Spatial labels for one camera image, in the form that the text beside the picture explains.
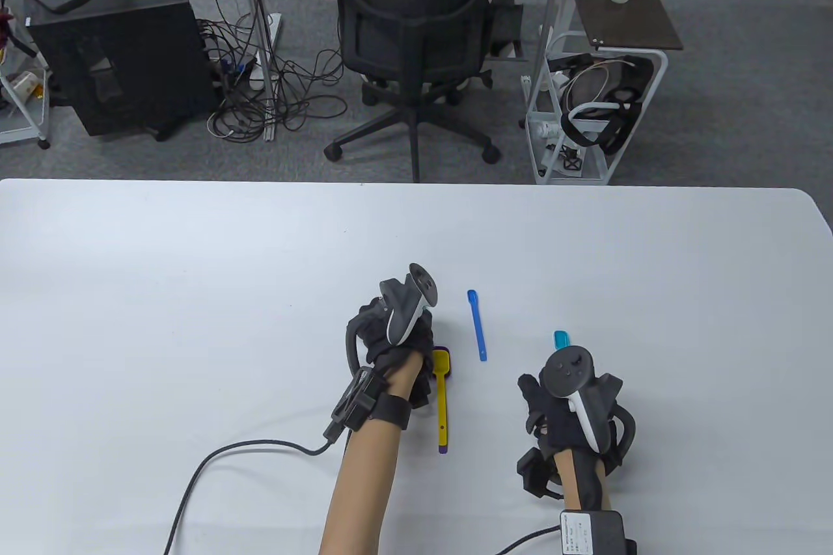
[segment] chair base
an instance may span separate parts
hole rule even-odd
[[[411,140],[411,174],[413,175],[413,181],[419,182],[419,135],[417,133],[417,126],[419,124],[431,124],[432,126],[437,126],[438,128],[453,132],[456,135],[471,139],[483,148],[481,157],[484,162],[488,163],[488,165],[494,165],[494,163],[500,160],[500,150],[492,144],[489,136],[484,135],[484,133],[464,121],[450,117],[446,114],[446,109],[443,106],[434,103],[435,99],[446,94],[446,91],[453,88],[455,88],[453,85],[433,88],[428,94],[421,97],[418,103],[406,105],[402,103],[402,98],[399,94],[386,92],[373,85],[362,85],[363,101],[365,99],[383,101],[393,105],[395,108],[363,126],[359,126],[345,133],[345,135],[339,136],[324,148],[324,156],[331,163],[334,163],[342,157],[342,145],[356,141],[356,139],[361,139],[367,135],[372,135],[372,133],[389,128],[394,124],[407,124],[408,135]]]

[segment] chair wheel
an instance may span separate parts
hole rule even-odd
[[[487,163],[487,165],[494,165],[494,163],[500,160],[500,150],[498,150],[497,147],[494,147],[494,145],[490,143],[483,148],[483,153],[481,154],[481,157]]]
[[[376,106],[379,103],[379,98],[370,91],[362,89],[362,103],[365,106]]]
[[[457,106],[463,100],[463,92],[456,88],[446,94],[446,103],[449,106]]]
[[[331,163],[336,162],[336,160],[341,160],[343,153],[341,145],[337,145],[335,142],[331,142],[330,145],[324,148],[324,156]]]

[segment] dark wooden shelf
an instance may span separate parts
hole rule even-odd
[[[575,0],[593,47],[683,49],[661,0]]]

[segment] yellow spoon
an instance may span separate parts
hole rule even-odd
[[[440,453],[448,453],[448,404],[446,376],[452,373],[452,355],[445,347],[434,347],[434,376],[437,377],[437,405],[439,406]]]

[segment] label sticker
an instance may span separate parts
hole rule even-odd
[[[590,514],[562,512],[562,551],[564,555],[593,555]]]

